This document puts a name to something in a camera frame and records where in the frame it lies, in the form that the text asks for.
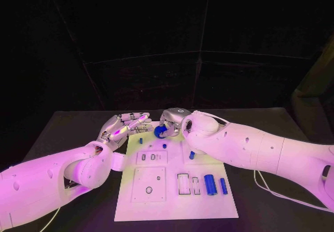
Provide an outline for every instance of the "small slot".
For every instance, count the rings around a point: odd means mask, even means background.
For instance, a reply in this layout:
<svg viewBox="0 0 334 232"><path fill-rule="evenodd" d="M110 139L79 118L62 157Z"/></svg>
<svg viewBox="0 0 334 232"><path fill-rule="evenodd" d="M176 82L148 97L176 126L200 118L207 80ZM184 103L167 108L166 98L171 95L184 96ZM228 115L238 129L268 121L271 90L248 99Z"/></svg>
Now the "small slot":
<svg viewBox="0 0 334 232"><path fill-rule="evenodd" d="M177 174L179 195L190 195L189 174Z"/></svg>
<svg viewBox="0 0 334 232"><path fill-rule="evenodd" d="M197 177L193 177L193 194L200 195L200 185Z"/></svg>

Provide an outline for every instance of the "blue battery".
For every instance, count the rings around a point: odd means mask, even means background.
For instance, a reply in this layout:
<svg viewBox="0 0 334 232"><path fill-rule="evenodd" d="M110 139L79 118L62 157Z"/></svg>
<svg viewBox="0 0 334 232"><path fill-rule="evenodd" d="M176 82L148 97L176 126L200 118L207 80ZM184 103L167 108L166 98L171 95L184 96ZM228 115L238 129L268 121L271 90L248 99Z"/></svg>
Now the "blue battery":
<svg viewBox="0 0 334 232"><path fill-rule="evenodd" d="M193 151L190 151L190 156L189 156L189 158L193 160L193 158L194 158L194 152Z"/></svg>
<svg viewBox="0 0 334 232"><path fill-rule="evenodd" d="M228 188L226 188L226 183L225 183L225 178L220 178L220 184L222 184L222 189L223 189L223 194L228 194Z"/></svg>
<svg viewBox="0 0 334 232"><path fill-rule="evenodd" d="M215 179L213 175L205 175L205 182L206 182L206 187L207 187L207 195L213 196L218 194L218 188L215 184Z"/></svg>

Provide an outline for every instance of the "blue object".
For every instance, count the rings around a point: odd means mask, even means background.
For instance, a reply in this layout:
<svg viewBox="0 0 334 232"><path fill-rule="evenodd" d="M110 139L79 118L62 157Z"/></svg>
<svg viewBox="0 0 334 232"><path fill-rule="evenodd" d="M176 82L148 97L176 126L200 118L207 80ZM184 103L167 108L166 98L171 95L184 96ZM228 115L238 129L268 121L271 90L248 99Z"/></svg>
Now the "blue object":
<svg viewBox="0 0 334 232"><path fill-rule="evenodd" d="M207 187L207 195L213 196L218 194L218 188L215 184L213 175L205 175L206 187Z"/></svg>
<svg viewBox="0 0 334 232"><path fill-rule="evenodd" d="M190 156L189 156L189 158L193 160L193 158L194 158L194 152L193 151L190 151Z"/></svg>
<svg viewBox="0 0 334 232"><path fill-rule="evenodd" d="M225 178L220 178L220 184L222 184L222 189L223 189L223 194L228 194L228 188L226 188L226 183L225 183Z"/></svg>
<svg viewBox="0 0 334 232"><path fill-rule="evenodd" d="M157 126L154 129L154 135L158 139L164 139L164 137L160 137L160 134L167 131L166 125Z"/></svg>

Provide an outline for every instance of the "robotic hand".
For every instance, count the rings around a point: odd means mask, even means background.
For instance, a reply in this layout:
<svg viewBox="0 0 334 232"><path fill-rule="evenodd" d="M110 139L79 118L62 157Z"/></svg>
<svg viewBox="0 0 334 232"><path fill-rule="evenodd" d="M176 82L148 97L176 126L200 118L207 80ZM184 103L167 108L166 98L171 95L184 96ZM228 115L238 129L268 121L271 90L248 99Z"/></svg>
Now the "robotic hand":
<svg viewBox="0 0 334 232"><path fill-rule="evenodd" d="M209 154L235 167L265 171L298 183L334 212L334 145L318 145L275 136L262 130L213 119L205 112L192 114L182 108L164 110L164 120L174 133L160 127L161 138L180 131L196 154ZM331 166L327 177L325 167Z"/></svg>
<svg viewBox="0 0 334 232"><path fill-rule="evenodd" d="M99 187L111 169L124 170L125 155L112 151L130 134L153 131L146 124L151 122L148 115L114 116L102 126L97 141L0 173L0 231L36 220ZM65 186L63 177L78 185Z"/></svg>

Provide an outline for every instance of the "dark table surface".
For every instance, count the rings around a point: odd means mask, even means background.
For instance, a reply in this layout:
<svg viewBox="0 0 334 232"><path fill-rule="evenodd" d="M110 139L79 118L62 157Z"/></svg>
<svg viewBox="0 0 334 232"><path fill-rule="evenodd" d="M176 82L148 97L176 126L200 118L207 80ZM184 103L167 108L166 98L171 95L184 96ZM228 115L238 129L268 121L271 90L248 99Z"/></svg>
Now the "dark table surface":
<svg viewBox="0 0 334 232"><path fill-rule="evenodd" d="M203 111L275 135L307 141L284 108ZM163 110L147 112L157 121ZM107 120L121 113L130 111L56 112L23 161L84 146L97 139ZM127 144L118 152L125 153L125 148ZM61 208L45 231L334 231L333 213L272 196L256 186L251 170L229 165L225 167L239 218L114 222L123 173L111 171L104 185ZM274 191L321 206L320 201L298 184L268 173L264 173L264 177ZM52 216L53 213L9 231L39 231Z"/></svg>

